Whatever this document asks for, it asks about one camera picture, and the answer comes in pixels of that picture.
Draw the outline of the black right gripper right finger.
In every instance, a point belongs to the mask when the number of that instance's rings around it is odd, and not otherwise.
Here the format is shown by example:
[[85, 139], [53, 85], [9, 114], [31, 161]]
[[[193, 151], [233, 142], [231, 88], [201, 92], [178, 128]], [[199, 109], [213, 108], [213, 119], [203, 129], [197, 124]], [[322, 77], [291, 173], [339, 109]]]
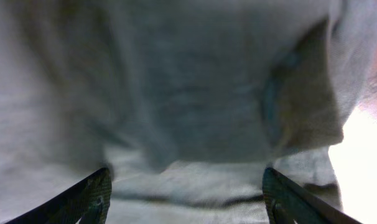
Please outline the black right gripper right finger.
[[262, 191], [270, 224], [355, 224], [272, 167], [264, 170]]

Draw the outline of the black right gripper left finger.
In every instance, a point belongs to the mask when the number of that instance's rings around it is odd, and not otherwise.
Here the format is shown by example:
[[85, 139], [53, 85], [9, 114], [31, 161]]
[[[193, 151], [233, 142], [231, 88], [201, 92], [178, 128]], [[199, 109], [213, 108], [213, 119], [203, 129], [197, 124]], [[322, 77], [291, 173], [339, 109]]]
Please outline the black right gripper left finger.
[[6, 224], [105, 224], [111, 191], [111, 174], [104, 167]]

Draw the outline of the grey shorts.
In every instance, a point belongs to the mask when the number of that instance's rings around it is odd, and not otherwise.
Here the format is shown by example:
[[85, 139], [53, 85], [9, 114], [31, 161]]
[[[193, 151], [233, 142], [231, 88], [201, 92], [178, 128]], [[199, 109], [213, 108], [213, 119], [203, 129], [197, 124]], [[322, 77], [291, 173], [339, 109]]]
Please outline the grey shorts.
[[266, 223], [274, 166], [341, 207], [377, 1], [0, 1], [0, 223], [111, 171], [108, 223]]

